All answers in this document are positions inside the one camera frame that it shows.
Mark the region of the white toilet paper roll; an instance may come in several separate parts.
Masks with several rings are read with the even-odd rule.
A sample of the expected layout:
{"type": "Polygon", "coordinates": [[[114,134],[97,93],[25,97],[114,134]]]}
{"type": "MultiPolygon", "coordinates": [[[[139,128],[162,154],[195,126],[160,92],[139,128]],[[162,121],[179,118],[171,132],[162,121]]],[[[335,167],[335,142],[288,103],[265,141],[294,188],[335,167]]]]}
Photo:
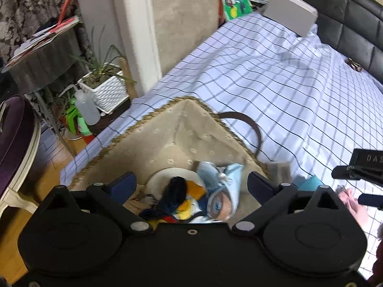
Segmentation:
{"type": "Polygon", "coordinates": [[[151,194],[155,199],[161,199],[163,190],[173,177],[183,177],[186,181],[193,181],[197,185],[205,187],[203,180],[196,172],[173,167],[160,170],[150,177],[144,189],[145,194],[151,194]]]}

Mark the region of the brown tape roll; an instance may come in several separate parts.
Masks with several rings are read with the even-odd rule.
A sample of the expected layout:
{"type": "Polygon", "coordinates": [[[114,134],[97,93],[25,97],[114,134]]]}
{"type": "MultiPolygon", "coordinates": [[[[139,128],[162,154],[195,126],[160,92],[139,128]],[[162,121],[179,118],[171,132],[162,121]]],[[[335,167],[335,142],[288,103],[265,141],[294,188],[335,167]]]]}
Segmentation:
{"type": "Polygon", "coordinates": [[[219,191],[208,199],[207,214],[215,220],[227,220],[232,214],[232,202],[227,193],[219,191]]]}

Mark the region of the beige lace cloth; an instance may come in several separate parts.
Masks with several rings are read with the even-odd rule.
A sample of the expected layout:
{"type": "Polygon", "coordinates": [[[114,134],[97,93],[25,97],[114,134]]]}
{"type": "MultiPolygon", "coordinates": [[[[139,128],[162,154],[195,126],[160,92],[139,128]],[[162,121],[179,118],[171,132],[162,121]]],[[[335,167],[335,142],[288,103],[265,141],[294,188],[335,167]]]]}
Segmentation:
{"type": "Polygon", "coordinates": [[[157,204],[157,199],[152,195],[144,195],[142,198],[138,196],[131,197],[123,204],[123,207],[135,215],[139,215],[142,211],[150,209],[157,204]]]}

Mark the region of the pink soft toy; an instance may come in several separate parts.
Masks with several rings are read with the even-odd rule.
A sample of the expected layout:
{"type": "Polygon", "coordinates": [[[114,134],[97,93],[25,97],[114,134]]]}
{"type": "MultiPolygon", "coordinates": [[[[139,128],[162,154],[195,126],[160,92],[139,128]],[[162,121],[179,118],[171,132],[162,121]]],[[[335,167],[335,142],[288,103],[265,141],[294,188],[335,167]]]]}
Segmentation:
{"type": "Polygon", "coordinates": [[[338,186],[336,193],[354,219],[363,227],[368,218],[367,207],[358,203],[355,197],[355,190],[353,188],[346,188],[345,186],[338,186]]]}

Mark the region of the blue white cleansing towel pack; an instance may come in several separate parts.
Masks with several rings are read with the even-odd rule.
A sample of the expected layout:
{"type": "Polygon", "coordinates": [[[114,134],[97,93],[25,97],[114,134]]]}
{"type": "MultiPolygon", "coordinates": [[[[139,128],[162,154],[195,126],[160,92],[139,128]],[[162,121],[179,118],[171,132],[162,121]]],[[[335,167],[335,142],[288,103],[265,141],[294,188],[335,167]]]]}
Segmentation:
{"type": "Polygon", "coordinates": [[[294,184],[300,191],[315,191],[323,183],[317,176],[309,176],[305,178],[300,175],[294,177],[292,184],[294,184]]]}

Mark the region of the green spray bottle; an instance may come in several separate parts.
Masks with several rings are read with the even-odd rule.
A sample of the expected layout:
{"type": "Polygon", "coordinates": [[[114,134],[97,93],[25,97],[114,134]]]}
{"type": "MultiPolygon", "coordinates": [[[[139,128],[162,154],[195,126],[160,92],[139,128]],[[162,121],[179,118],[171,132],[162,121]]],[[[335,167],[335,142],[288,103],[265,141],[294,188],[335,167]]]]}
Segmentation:
{"type": "Polygon", "coordinates": [[[80,114],[75,105],[70,106],[69,109],[66,110],[65,119],[68,129],[73,135],[91,135],[91,131],[89,130],[84,117],[80,114]]]}

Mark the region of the woven basket with floral liner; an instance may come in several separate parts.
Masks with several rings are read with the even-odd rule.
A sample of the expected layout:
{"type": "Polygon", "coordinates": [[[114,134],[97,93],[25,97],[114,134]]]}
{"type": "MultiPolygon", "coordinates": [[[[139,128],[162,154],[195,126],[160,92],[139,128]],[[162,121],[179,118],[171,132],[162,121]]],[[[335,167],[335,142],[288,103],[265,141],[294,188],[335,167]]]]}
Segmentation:
{"type": "Polygon", "coordinates": [[[201,161],[216,166],[239,163],[244,166],[239,205],[227,220],[206,216],[194,218],[191,223],[225,221],[233,225],[260,207],[247,190],[247,177],[259,172],[276,185],[290,183],[291,167],[288,162],[260,163],[257,152],[247,146],[225,124],[225,119],[244,122],[257,142],[262,141],[258,125],[241,113],[215,114],[201,101],[192,97],[177,98],[131,126],[116,137],[72,180],[69,189],[85,190],[94,183],[109,184],[125,174],[136,175],[136,191],[131,197],[142,198],[147,181],[166,168],[185,168],[196,172],[201,161]]]}

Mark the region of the blue white checkered sheet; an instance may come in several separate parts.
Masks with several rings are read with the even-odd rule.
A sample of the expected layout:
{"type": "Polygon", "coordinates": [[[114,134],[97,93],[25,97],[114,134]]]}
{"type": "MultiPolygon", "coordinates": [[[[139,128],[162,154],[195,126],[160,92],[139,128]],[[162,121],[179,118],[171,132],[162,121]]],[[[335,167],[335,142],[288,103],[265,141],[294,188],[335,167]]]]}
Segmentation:
{"type": "MultiPolygon", "coordinates": [[[[294,177],[317,176],[331,187],[353,188],[356,198],[380,194],[371,183],[337,181],[330,173],[355,148],[382,148],[382,85],[369,73],[352,70],[344,55],[321,42],[317,29],[298,37],[261,14],[224,24],[68,164],[61,183],[70,184],[144,115],[192,96],[216,112],[251,117],[262,134],[261,162],[288,162],[294,177]]],[[[367,213],[364,275],[371,273],[382,224],[381,211],[367,207],[367,213]]]]}

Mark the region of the translucent squeeze bottle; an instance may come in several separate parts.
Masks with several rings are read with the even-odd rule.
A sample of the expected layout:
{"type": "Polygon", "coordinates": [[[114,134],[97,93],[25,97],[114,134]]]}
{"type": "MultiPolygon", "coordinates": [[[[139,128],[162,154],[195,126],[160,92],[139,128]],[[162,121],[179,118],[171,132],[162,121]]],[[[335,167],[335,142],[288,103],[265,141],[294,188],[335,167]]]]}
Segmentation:
{"type": "Polygon", "coordinates": [[[101,118],[100,112],[98,111],[96,104],[89,93],[85,93],[76,85],[70,84],[61,92],[61,94],[59,94],[59,97],[64,95],[70,89],[75,90],[75,106],[82,115],[82,117],[85,119],[86,124],[92,126],[98,123],[101,118]]]}

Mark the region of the small dark patterned object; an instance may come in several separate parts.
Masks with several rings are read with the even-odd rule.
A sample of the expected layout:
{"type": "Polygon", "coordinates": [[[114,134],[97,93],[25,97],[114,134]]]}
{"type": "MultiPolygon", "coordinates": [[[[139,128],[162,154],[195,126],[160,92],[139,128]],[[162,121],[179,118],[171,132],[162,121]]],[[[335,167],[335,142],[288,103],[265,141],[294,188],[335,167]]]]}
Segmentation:
{"type": "Polygon", "coordinates": [[[345,60],[345,63],[351,68],[353,69],[354,71],[356,72],[362,72],[363,68],[360,64],[356,63],[354,60],[352,60],[351,58],[347,58],[345,60]]]}

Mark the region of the potted plant in white pot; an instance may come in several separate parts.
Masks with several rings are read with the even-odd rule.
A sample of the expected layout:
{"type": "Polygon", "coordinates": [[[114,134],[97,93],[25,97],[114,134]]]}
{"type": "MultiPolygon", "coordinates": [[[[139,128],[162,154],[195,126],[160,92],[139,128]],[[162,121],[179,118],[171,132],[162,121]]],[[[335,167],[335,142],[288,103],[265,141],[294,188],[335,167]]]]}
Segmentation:
{"type": "Polygon", "coordinates": [[[89,93],[96,107],[104,114],[112,113],[129,99],[129,87],[134,87],[125,55],[117,46],[111,44],[106,53],[93,51],[89,59],[73,55],[88,70],[77,84],[84,92],[89,93]]]}

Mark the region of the purple cushioned chair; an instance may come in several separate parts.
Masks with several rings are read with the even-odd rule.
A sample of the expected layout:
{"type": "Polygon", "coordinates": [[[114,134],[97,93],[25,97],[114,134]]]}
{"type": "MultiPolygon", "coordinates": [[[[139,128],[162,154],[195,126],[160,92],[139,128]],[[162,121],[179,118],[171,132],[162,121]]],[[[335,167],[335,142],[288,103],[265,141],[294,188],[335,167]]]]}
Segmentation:
{"type": "Polygon", "coordinates": [[[17,207],[35,212],[38,204],[20,193],[39,147],[41,127],[33,107],[21,95],[1,104],[1,212],[17,207]]]}

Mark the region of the black leather sofa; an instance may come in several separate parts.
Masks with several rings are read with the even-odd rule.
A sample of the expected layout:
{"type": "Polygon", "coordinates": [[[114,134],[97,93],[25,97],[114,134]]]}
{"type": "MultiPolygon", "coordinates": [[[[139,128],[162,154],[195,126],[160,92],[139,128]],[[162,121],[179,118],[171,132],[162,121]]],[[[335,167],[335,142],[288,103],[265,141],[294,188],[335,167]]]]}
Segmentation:
{"type": "Polygon", "coordinates": [[[375,0],[303,0],[318,11],[324,44],[382,81],[382,5],[375,0]]]}

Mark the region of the round side table with papers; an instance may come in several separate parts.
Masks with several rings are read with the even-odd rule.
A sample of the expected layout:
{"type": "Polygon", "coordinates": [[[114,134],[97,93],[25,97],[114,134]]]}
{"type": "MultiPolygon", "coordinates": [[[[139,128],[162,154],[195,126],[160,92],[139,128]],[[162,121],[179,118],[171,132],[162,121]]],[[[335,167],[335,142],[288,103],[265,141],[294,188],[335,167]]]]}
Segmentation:
{"type": "Polygon", "coordinates": [[[37,37],[29,39],[23,48],[12,57],[1,73],[8,73],[22,94],[34,95],[42,108],[42,113],[71,155],[75,155],[64,141],[56,120],[49,111],[39,91],[62,76],[80,55],[74,27],[80,22],[78,16],[65,19],[71,0],[65,0],[57,24],[40,31],[37,37]]]}

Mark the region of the white box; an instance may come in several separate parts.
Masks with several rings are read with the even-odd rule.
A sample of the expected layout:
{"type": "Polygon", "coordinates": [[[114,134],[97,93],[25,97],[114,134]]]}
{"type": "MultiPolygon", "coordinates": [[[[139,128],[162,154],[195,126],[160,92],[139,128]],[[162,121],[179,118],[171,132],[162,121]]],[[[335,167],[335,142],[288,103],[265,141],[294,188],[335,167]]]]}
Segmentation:
{"type": "Polygon", "coordinates": [[[317,21],[318,11],[303,0],[269,0],[264,16],[285,26],[298,36],[307,37],[317,21]]]}

